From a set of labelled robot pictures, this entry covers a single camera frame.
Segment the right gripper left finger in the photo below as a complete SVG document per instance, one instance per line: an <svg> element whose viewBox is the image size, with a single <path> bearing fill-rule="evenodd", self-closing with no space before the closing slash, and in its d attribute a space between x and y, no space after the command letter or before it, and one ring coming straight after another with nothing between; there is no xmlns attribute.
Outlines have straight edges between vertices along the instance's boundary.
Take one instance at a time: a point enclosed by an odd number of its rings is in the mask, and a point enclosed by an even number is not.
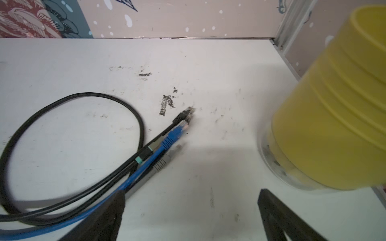
<svg viewBox="0 0 386 241"><path fill-rule="evenodd" d="M125 192L108 198L84 221L61 238L62 241L115 241L125 209Z"/></svg>

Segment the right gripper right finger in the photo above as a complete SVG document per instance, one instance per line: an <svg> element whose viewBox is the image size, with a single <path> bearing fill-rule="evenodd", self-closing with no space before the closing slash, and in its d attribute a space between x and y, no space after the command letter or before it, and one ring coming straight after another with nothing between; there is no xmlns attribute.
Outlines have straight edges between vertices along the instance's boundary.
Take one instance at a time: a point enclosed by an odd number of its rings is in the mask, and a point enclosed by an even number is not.
<svg viewBox="0 0 386 241"><path fill-rule="evenodd" d="M326 241L268 189L262 189L258 208L269 241Z"/></svg>

